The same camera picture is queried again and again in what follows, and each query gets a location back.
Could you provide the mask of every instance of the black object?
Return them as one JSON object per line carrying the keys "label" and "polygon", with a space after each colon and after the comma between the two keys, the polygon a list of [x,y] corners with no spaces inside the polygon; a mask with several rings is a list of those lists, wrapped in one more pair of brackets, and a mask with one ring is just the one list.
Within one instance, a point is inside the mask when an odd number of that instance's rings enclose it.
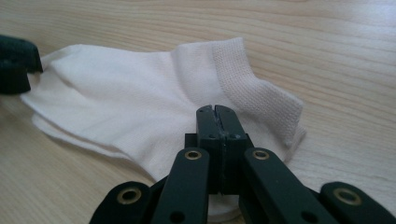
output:
{"label": "black object", "polygon": [[186,133],[169,176],[151,188],[118,185],[91,224],[206,223],[208,193],[239,195],[246,223],[396,223],[351,185],[306,188],[275,153],[253,146],[230,108],[204,106],[196,117],[197,132]]}
{"label": "black object", "polygon": [[43,72],[35,44],[0,35],[0,93],[18,94],[30,90],[27,73]]}

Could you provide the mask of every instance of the white fabric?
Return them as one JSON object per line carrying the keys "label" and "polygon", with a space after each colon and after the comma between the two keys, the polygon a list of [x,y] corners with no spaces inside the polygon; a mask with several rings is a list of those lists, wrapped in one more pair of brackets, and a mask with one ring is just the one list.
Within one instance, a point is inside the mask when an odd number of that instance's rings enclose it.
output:
{"label": "white fabric", "polygon": [[[75,45],[42,63],[44,73],[31,77],[32,90],[21,97],[36,112],[34,124],[69,143],[131,160],[154,180],[168,175],[204,105],[232,108],[254,145],[285,161],[305,134],[298,124],[302,101],[253,75],[242,38],[151,53]],[[236,211],[235,197],[211,196],[209,220]]]}

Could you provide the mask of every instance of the wooden surface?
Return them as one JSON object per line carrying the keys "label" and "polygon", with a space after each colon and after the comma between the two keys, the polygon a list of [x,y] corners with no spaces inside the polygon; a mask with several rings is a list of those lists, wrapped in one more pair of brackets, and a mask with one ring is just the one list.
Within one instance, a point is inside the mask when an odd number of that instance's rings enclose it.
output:
{"label": "wooden surface", "polygon": [[[0,0],[0,33],[38,45],[133,51],[245,38],[257,77],[305,101],[289,168],[311,189],[345,181],[396,215],[396,4],[361,1]],[[128,161],[58,142],[0,96],[0,223],[88,223],[107,192],[150,180]],[[237,218],[229,223],[241,223]]]}

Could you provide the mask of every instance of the wood grain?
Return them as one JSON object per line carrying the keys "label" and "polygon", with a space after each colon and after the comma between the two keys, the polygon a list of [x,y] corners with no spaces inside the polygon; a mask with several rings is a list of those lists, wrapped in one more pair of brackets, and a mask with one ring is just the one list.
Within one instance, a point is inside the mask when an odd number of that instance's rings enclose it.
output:
{"label": "wood grain", "polygon": [[[396,215],[393,1],[0,0],[0,33],[31,40],[41,55],[242,36],[256,76],[305,101],[308,135],[290,169],[315,190],[355,185]],[[115,185],[151,183],[128,161],[48,138],[32,115],[19,97],[0,96],[0,223],[88,223]]]}

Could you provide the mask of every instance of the sock cuff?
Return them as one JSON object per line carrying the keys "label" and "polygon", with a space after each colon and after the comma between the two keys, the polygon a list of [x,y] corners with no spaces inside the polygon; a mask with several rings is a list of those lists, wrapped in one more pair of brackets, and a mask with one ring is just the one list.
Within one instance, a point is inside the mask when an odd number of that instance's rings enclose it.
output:
{"label": "sock cuff", "polygon": [[242,38],[215,42],[212,46],[219,84],[238,109],[263,119],[283,144],[291,147],[303,102],[253,74]]}

